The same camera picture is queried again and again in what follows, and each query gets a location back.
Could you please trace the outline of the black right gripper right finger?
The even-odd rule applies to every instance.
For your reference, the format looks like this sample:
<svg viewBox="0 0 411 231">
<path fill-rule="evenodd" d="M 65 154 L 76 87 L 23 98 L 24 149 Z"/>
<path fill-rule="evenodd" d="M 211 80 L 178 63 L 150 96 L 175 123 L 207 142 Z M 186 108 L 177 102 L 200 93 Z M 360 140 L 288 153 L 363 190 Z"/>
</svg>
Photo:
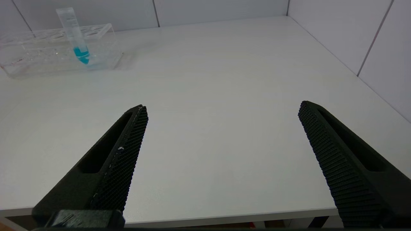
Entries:
<svg viewBox="0 0 411 231">
<path fill-rule="evenodd" d="M 302 101 L 298 117 L 344 227 L 410 228 L 410 178 L 322 106 Z"/>
</svg>

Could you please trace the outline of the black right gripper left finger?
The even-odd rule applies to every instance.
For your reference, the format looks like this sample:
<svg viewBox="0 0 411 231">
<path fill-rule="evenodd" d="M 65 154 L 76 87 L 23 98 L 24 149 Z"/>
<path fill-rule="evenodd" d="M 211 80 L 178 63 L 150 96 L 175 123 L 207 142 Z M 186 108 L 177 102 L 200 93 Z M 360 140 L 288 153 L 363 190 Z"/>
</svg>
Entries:
<svg viewBox="0 0 411 231">
<path fill-rule="evenodd" d="M 44 225 L 59 210 L 123 212 L 145 130 L 147 108 L 126 111 L 32 209 Z"/>
</svg>

